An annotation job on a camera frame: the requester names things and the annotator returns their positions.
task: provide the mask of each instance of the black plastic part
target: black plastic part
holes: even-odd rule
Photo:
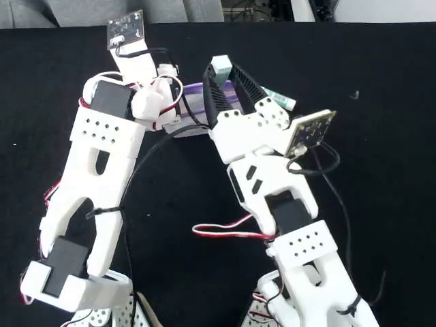
[[[95,90],[91,109],[132,121],[130,103],[134,93],[129,87],[101,80]]]
[[[234,63],[229,75],[229,80],[232,81],[244,114],[252,114],[255,112],[255,103],[268,96],[263,88],[249,74]]]
[[[256,166],[250,166],[250,168],[248,169],[247,175],[246,175],[246,178],[248,181],[253,178],[253,175],[254,175],[256,170],[257,170]]]
[[[233,169],[230,170],[229,175],[230,175],[230,180],[233,184],[233,188],[234,188],[234,191],[236,192],[236,196],[238,197],[239,202],[240,203],[245,202],[243,192],[240,190],[239,183],[238,183],[238,180],[236,179],[236,176],[234,174]]]
[[[254,182],[253,189],[251,189],[251,192],[253,194],[257,194],[260,189],[260,185],[262,185],[262,183],[263,181],[261,181],[260,179],[256,179],[256,182]]]
[[[266,203],[273,215],[280,235],[310,225],[313,221],[301,200],[295,200],[290,191],[268,196]]]
[[[204,110],[208,124],[211,128],[218,123],[217,117],[221,111],[232,110],[233,107],[227,101],[223,90],[215,83],[215,72],[211,64],[203,74],[203,98]]]
[[[44,286],[43,293],[59,297],[68,275],[87,279],[88,256],[89,249],[87,247],[73,243],[63,237],[58,237],[47,261],[44,263],[51,267],[52,270]]]

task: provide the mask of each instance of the electronic component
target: electronic component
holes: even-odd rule
[[[285,157],[298,157],[307,149],[320,145],[335,114],[335,111],[323,110],[294,119],[290,127],[294,133]]]
[[[87,259],[89,250],[63,237],[58,237],[45,265],[51,267],[50,275],[44,286],[44,293],[56,297],[61,295],[68,275],[88,278]]]
[[[142,10],[108,21],[108,50],[144,39]]]
[[[129,87],[100,80],[91,102],[91,109],[133,120],[130,105],[134,93],[135,90]]]

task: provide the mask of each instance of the white plastic part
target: white plastic part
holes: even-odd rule
[[[156,121],[159,118],[164,96],[150,87],[140,89],[131,101],[131,113],[137,119]]]
[[[289,173],[286,168],[287,163],[288,159],[279,156],[250,155],[232,162],[227,169],[230,176],[233,172],[243,195],[243,200],[238,197],[240,205],[253,214],[260,230],[267,235],[276,234],[276,225],[266,203],[266,196],[277,195],[289,190],[294,199],[302,201],[312,218],[316,218],[318,215],[318,205],[306,178],[303,175]],[[251,167],[255,168],[255,172],[249,178],[249,171],[254,169]],[[300,169],[300,166],[293,163],[291,168]]]
[[[86,108],[78,109],[62,181],[40,225],[41,249],[45,257],[56,238],[65,235],[70,218],[87,198],[95,208],[119,205],[144,131],[141,124],[133,121]],[[99,151],[110,153],[102,175],[95,171]],[[120,212],[96,215],[95,226],[97,233],[87,271],[91,276],[101,277],[109,269],[121,231]]]
[[[358,303],[354,317],[337,313],[346,310],[358,294],[324,221],[280,236],[269,246],[267,253],[274,256],[279,267],[281,278],[299,314],[299,326],[379,326],[363,299]],[[313,283],[313,271],[308,273],[306,266],[303,266],[310,261],[319,272],[320,285]],[[291,310],[272,306],[279,317],[282,311]]]
[[[133,296],[126,298],[126,300],[127,302],[125,301],[113,309],[98,309],[91,310],[91,312],[89,310],[78,311],[71,319],[71,321],[77,322],[69,324],[68,327],[103,327],[107,326],[107,323],[110,327],[130,327]],[[151,327],[138,302],[136,303],[134,326]]]
[[[279,271],[274,270],[259,279],[258,289],[266,300],[269,300],[280,292],[279,286],[274,282],[278,277]],[[268,309],[282,326],[300,326],[300,317],[291,298],[285,299],[283,294],[281,294],[269,302]]]
[[[126,55],[146,49],[147,45],[145,40],[142,39],[137,42],[120,46],[119,53]],[[156,77],[155,63],[150,54],[142,54],[135,58],[120,58],[116,55],[116,49],[112,49],[110,53],[125,80],[147,85],[154,77]]]
[[[160,63],[157,68],[157,73],[159,75],[178,76],[177,69],[170,63]]]
[[[277,151],[284,155],[295,135],[298,123],[315,119],[331,111],[326,109],[291,122],[288,113],[269,97],[255,105],[253,114],[240,110],[220,112],[217,124],[209,130],[221,160],[225,164],[243,158],[247,153],[262,154]]]
[[[211,65],[215,71],[214,81],[222,87],[232,71],[232,62],[227,55],[214,56]]]
[[[131,292],[131,281],[125,275],[108,270],[108,278],[89,276],[81,279],[67,277],[60,296],[57,298],[43,293],[51,267],[32,261],[21,283],[23,294],[69,312],[81,309],[104,309],[125,302]]]
[[[320,220],[277,237],[271,243],[268,253],[275,257],[287,257],[283,265],[286,269],[291,269],[336,251],[337,245],[326,222]]]

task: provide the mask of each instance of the wire bundle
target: wire bundle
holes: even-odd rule
[[[192,227],[192,232],[199,236],[213,237],[213,238],[246,237],[246,238],[260,238],[262,240],[272,240],[275,238],[275,235],[271,236],[271,235],[260,234],[255,232],[208,232],[204,230],[208,228],[219,228],[222,230],[229,230],[231,228],[235,228],[236,226],[239,226],[240,224],[246,222],[250,218],[253,218],[252,214],[247,215],[228,225],[219,225],[217,223],[199,223],[198,225],[194,225]]]

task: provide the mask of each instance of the red and white wire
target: red and white wire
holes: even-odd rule
[[[177,107],[177,104],[182,99],[182,95],[183,95],[183,83],[176,76],[169,75],[169,74],[162,74],[162,75],[159,75],[158,77],[154,78],[153,81],[151,82],[151,84],[153,85],[153,83],[156,80],[160,79],[160,78],[171,78],[171,79],[173,79],[173,81],[175,81],[178,84],[178,87],[179,87],[177,98],[168,107],[166,107],[166,108],[161,110],[159,115],[162,115],[162,114],[170,111],[171,109],[174,109],[175,107]]]
[[[21,286],[22,280],[25,277],[26,272],[27,272],[27,268],[24,269],[23,272],[20,274],[20,286]],[[31,305],[35,299],[21,293],[21,300],[25,305]]]
[[[50,189],[48,189],[44,193],[44,204],[46,205],[46,208],[48,208],[48,206],[50,205],[50,198],[55,193],[55,191],[57,191],[57,189],[59,188],[60,184],[61,184],[61,180],[59,179],[56,182],[56,184],[54,184]]]
[[[247,215],[238,221],[235,221],[234,223],[230,223],[228,225],[219,225],[217,223],[199,223],[198,225],[195,225],[192,227],[192,232],[194,234],[205,236],[205,237],[247,237],[247,238],[260,238],[262,240],[271,240],[275,236],[274,235],[266,235],[261,233],[255,233],[255,232],[207,232],[202,229],[207,228],[221,228],[224,230],[228,230],[230,228],[235,228],[236,226],[239,226],[240,224],[244,223],[248,219],[253,218],[253,215]]]
[[[253,300],[258,301],[258,302],[262,302],[262,303],[266,303],[264,296],[259,294],[259,293],[253,293]]]

